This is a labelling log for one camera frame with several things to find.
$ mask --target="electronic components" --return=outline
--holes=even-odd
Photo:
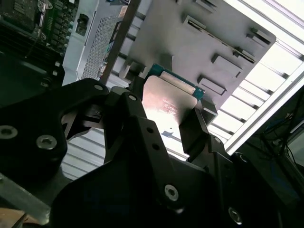
[[[0,23],[64,56],[78,2],[69,0],[1,0]]]
[[[38,0],[2,0],[0,2],[1,22],[33,33],[37,5]]]

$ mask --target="motherboard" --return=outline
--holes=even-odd
[[[0,23],[64,56],[78,0],[0,0]]]

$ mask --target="black cable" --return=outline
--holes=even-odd
[[[288,146],[288,145],[286,145],[286,148],[287,148],[287,153],[288,153],[288,152],[290,152],[290,153],[291,153],[291,156],[292,156],[292,158],[293,158],[293,160],[294,160],[294,162],[295,162],[295,164],[296,164],[296,161],[295,161],[295,157],[294,157],[293,152],[291,151],[291,149],[289,148],[289,146]]]
[[[296,106],[295,106],[295,109],[294,109],[294,112],[293,112],[293,117],[292,117],[292,119],[291,119],[291,121],[290,121],[290,123],[289,123],[289,126],[288,126],[288,128],[287,128],[287,131],[286,131],[286,133],[285,133],[285,136],[283,137],[283,144],[282,144],[282,148],[281,148],[281,151],[280,151],[279,154],[283,154],[284,149],[285,149],[285,147],[287,146],[288,136],[289,136],[290,131],[291,131],[291,130],[293,129],[293,127],[294,127],[294,123],[295,123],[295,120],[296,120],[296,115],[297,115],[297,113],[298,113],[298,111],[299,111],[299,108],[300,108],[300,106],[301,106],[300,104],[301,104],[301,102],[302,102],[303,95],[304,95],[304,91],[301,92],[300,95],[299,95],[298,101],[297,101],[297,103],[296,103]]]

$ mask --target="metal mesh panel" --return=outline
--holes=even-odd
[[[100,20],[81,79],[98,79],[99,67],[105,57],[107,46],[117,23],[117,18],[118,15],[114,15]]]

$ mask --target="reflective metal surface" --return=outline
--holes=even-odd
[[[144,84],[143,107],[161,133],[179,132],[180,123],[197,102],[195,97],[157,76],[150,76]]]
[[[35,218],[41,225],[49,222],[50,207],[0,173],[0,197]]]

